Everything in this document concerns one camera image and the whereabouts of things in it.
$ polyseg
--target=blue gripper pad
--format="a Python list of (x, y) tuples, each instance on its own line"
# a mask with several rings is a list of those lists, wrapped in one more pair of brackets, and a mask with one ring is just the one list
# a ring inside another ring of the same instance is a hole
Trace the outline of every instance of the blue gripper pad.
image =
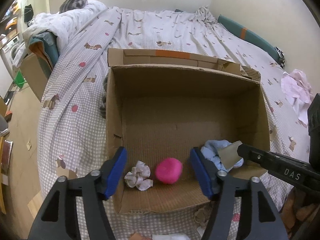
[(127, 162), (127, 150), (124, 147), (119, 147), (115, 156), (110, 160), (113, 167), (106, 178), (107, 189), (104, 192), (106, 198), (110, 198), (117, 189), (120, 177), (122, 176), (125, 164)]
[(212, 182), (194, 148), (190, 151), (190, 161), (203, 195), (211, 200), (214, 195), (212, 191)]

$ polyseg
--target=green object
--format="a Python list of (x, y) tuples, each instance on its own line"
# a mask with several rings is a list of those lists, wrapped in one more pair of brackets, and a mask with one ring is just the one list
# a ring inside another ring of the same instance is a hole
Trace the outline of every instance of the green object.
[(22, 88), (23, 85), (26, 83), (26, 81), (25, 81), (24, 77), (22, 76), (20, 70), (18, 71), (17, 76), (13, 81), (20, 88)]

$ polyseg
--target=wooden floor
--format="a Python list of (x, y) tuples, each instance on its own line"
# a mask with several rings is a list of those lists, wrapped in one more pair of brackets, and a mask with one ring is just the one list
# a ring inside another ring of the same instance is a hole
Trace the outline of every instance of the wooden floor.
[(28, 203), (40, 191), (37, 168), (37, 126), (41, 104), (28, 84), (13, 97), (9, 122), (10, 134), (6, 140), (13, 141), (9, 165), (9, 186), (2, 185), (6, 215), (0, 222), (11, 228), (20, 239), (26, 239), (33, 217)]

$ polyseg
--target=crumpled white paper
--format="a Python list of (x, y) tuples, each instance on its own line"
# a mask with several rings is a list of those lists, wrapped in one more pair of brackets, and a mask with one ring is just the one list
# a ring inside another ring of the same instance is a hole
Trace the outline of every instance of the crumpled white paper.
[(185, 234), (152, 235), (152, 240), (190, 240)]
[(138, 161), (136, 166), (132, 167), (124, 176), (124, 181), (129, 187), (137, 187), (138, 190), (144, 191), (153, 186), (153, 180), (150, 177), (150, 168), (145, 163)]

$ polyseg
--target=crumpled paper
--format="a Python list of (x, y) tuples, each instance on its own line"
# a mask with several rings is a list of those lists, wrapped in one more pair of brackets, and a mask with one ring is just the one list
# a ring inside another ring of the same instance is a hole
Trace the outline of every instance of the crumpled paper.
[(138, 161), (136, 166), (132, 167), (124, 176), (124, 181), (129, 187), (137, 187), (138, 190), (144, 191), (153, 186), (153, 180), (150, 177), (150, 168), (145, 163)]
[(193, 219), (197, 224), (200, 224), (200, 226), (205, 229), (207, 227), (211, 212), (212, 212), (212, 203), (209, 205), (206, 205), (202, 208), (199, 208), (198, 211), (195, 212)]

